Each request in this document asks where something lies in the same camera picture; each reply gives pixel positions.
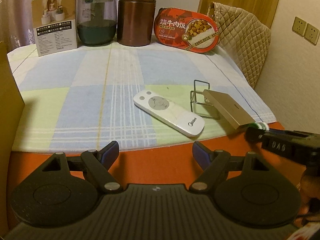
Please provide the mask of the right hand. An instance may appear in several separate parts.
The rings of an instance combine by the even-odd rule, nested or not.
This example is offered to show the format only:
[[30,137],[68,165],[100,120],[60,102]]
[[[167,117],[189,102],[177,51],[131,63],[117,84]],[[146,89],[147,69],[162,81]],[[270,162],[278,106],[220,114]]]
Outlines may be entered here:
[[319,199],[319,168],[307,167],[300,180],[300,215],[310,214],[310,200]]

